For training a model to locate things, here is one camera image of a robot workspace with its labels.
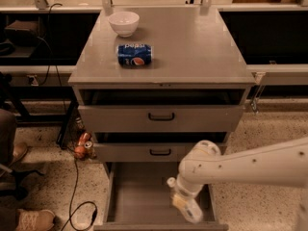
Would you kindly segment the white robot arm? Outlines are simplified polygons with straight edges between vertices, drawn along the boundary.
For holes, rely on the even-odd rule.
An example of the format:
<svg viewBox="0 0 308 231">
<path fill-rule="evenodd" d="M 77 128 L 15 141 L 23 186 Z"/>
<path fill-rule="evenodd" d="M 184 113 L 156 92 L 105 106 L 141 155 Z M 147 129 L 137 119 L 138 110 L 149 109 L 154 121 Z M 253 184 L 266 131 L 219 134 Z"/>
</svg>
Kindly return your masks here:
<svg viewBox="0 0 308 231">
<path fill-rule="evenodd" d="M 205 185 L 219 182 L 306 188 L 308 138 L 228 155 L 213 142 L 200 141 L 180 162 L 177 176 L 167 180 L 172 205 L 185 220 L 199 223 L 203 213 L 196 197 Z"/>
</svg>

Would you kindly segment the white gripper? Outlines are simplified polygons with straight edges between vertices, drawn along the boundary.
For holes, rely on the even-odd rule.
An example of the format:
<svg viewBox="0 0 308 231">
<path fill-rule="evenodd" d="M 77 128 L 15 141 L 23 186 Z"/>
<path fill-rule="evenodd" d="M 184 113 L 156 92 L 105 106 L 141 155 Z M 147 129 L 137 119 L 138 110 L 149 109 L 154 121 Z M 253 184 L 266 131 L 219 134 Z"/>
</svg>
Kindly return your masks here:
<svg viewBox="0 0 308 231">
<path fill-rule="evenodd" d="M 185 198 L 196 198 L 203 189 L 202 184 L 192 183 L 186 180 L 180 174 L 176 178 L 175 191 Z M 172 205 L 178 210 L 186 210 L 188 208 L 188 202 L 181 196 L 175 195 L 172 198 Z"/>
</svg>

